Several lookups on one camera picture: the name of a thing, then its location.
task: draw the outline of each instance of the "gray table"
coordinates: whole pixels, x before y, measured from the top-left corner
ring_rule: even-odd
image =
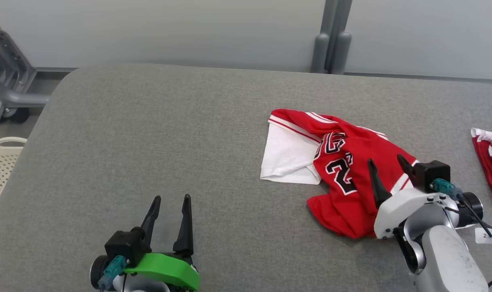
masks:
[[[59,85],[0,198],[0,292],[94,291],[116,230],[163,198],[152,248],[170,251],[192,195],[202,292],[412,292],[394,240],[350,240],[306,208],[325,185],[261,181],[270,111],[315,111],[384,132],[420,161],[492,197],[470,128],[492,131],[492,85],[109,64]],[[487,280],[492,246],[460,232]]]

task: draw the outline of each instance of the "gray floor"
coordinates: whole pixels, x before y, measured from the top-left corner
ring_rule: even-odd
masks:
[[[67,72],[38,72],[28,89],[28,93],[52,94],[66,74]],[[23,124],[16,124],[10,120],[2,122],[0,124],[0,138],[9,136],[28,138],[41,112],[41,107],[30,109],[30,117]]]

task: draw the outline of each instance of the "green plastic part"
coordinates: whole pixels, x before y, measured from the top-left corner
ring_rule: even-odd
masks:
[[[138,273],[144,277],[162,281],[189,290],[199,290],[199,273],[186,261],[162,253],[146,253],[138,266],[126,268],[125,273]]]

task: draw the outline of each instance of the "teal connector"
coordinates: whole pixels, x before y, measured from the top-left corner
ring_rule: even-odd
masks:
[[[457,195],[462,194],[462,191],[458,187],[442,178],[435,179],[430,185],[430,188],[439,193],[446,194],[454,200],[457,200]]]
[[[103,271],[103,277],[98,281],[100,291],[108,290],[112,286],[112,281],[116,276],[123,273],[127,267],[127,260],[121,255],[117,255]]]

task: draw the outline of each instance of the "white label sticker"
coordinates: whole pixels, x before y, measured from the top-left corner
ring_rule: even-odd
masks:
[[[489,235],[487,234],[487,232],[483,228],[481,228],[481,227],[475,228],[475,241],[477,243],[492,244],[492,238],[489,237]]]

